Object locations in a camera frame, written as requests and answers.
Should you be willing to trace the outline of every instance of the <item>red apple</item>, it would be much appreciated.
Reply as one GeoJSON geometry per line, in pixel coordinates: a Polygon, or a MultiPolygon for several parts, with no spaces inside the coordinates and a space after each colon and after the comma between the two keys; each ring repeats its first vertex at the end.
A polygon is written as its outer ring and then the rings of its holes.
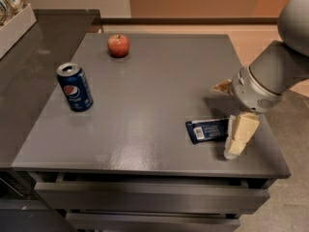
{"type": "Polygon", "coordinates": [[[128,38],[124,35],[112,35],[108,38],[107,47],[113,57],[125,57],[129,50],[128,38]]]}

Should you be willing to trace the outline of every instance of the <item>white box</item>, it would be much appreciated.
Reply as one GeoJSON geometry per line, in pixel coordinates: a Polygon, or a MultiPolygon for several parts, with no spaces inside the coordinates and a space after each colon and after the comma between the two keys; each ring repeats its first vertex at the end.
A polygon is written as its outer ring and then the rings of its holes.
{"type": "Polygon", "coordinates": [[[18,40],[36,23],[37,19],[31,5],[28,4],[0,28],[0,59],[18,42],[18,40]]]}

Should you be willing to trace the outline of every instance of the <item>gray drawer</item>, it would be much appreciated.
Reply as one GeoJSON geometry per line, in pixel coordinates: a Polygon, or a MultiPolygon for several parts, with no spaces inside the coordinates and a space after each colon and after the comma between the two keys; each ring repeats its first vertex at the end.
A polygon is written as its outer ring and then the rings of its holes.
{"type": "Polygon", "coordinates": [[[238,219],[207,217],[166,217],[133,215],[67,214],[76,229],[117,230],[122,232],[232,232],[238,219]]]}
{"type": "Polygon", "coordinates": [[[226,182],[40,182],[36,193],[54,209],[108,212],[252,214],[269,199],[266,189],[226,182]]]}

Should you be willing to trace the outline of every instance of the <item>pepsi can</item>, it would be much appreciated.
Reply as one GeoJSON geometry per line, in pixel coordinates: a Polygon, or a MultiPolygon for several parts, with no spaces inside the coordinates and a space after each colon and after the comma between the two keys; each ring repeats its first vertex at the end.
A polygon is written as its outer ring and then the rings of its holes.
{"type": "Polygon", "coordinates": [[[79,66],[74,63],[61,65],[57,69],[57,79],[72,111],[82,112],[93,105],[86,74],[79,66]]]}

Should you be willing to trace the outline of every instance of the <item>silver can lid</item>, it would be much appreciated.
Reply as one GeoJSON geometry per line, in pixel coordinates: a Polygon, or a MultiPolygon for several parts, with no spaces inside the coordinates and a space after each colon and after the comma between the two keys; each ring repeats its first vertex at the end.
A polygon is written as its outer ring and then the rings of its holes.
{"type": "Polygon", "coordinates": [[[74,63],[66,63],[58,67],[57,74],[60,76],[72,76],[80,71],[80,67],[74,63]]]}

